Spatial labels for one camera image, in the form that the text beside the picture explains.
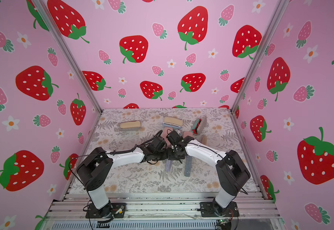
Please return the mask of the purple case brown lining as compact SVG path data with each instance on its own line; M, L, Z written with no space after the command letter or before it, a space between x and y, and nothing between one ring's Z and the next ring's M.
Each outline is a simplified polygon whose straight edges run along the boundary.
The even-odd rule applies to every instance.
M172 160L166 160L165 164L165 171L170 172L172 169L173 161Z

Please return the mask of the green case purple glasses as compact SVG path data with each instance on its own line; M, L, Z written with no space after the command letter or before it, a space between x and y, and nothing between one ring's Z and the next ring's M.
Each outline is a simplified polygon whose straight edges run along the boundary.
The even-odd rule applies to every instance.
M184 176L186 176L186 177L191 176L192 160L193 160L193 158L191 156L186 157L185 170L184 170Z

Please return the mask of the grey case teal lining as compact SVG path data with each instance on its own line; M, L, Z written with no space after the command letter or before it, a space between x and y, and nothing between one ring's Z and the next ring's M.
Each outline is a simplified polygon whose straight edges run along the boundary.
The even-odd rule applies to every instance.
M198 126L198 129L197 129L197 131L198 131L198 135L200 135L200 134L202 134L204 128L205 128L206 125L207 125L207 117L206 117L206 116L203 116L203 117L200 117L200 118L198 118L198 119L201 120L201 122L200 122L200 124L199 124L199 126Z

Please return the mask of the pink case black sunglasses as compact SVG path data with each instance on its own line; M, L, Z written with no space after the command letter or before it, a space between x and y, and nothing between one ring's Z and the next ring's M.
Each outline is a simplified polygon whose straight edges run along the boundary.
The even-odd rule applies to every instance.
M184 142L189 142L190 140L194 140L194 134L189 131L184 131L183 140Z

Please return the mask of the newspaper print glasses case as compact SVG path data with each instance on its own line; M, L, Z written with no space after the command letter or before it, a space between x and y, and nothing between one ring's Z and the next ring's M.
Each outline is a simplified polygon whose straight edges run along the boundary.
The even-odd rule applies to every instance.
M179 129L174 129L174 131L181 136L181 132Z

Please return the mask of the pink glasses case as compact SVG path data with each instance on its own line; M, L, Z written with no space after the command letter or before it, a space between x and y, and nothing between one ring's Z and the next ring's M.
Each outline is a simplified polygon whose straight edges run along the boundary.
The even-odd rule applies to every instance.
M167 138L167 135L172 131L173 129L170 127L164 127L163 132L161 134L161 137L166 142L166 145L169 147L171 145L170 141Z

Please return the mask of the tan woven glasses case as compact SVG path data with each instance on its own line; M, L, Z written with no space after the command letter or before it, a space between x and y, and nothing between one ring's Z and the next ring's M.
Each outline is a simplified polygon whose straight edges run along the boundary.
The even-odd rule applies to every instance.
M201 144L203 145L207 145L207 137L205 135L202 135L201 136L201 141L200 141Z

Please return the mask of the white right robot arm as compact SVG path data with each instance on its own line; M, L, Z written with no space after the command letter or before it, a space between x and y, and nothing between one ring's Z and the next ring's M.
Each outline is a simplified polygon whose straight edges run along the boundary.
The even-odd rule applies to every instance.
M195 157L214 167L221 189L214 199L214 205L226 209L236 198L251 175L239 154L212 149L191 136L182 137L176 131L167 134L171 147L168 159L177 160L185 156Z

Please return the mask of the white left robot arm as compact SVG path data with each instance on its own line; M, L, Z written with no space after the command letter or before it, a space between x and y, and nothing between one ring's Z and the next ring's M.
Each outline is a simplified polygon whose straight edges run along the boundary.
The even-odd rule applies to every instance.
M131 163L158 162L168 158L171 150L160 136L149 142L123 151L105 151L95 148L77 168L77 176L88 193L96 210L109 212L109 198L103 184L111 169Z

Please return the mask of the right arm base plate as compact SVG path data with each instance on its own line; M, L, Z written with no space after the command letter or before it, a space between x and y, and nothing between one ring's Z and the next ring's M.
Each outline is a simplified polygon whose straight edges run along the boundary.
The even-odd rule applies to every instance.
M201 202L197 209L202 217L239 217L239 209L236 202L231 201L226 208L219 206L215 201Z

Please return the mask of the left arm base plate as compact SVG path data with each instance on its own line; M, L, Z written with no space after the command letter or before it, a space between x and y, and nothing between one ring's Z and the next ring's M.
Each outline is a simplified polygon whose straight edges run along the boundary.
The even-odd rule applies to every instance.
M109 202L103 208L97 209L93 203L89 204L86 210L86 218L123 218L126 210L126 203L111 203Z

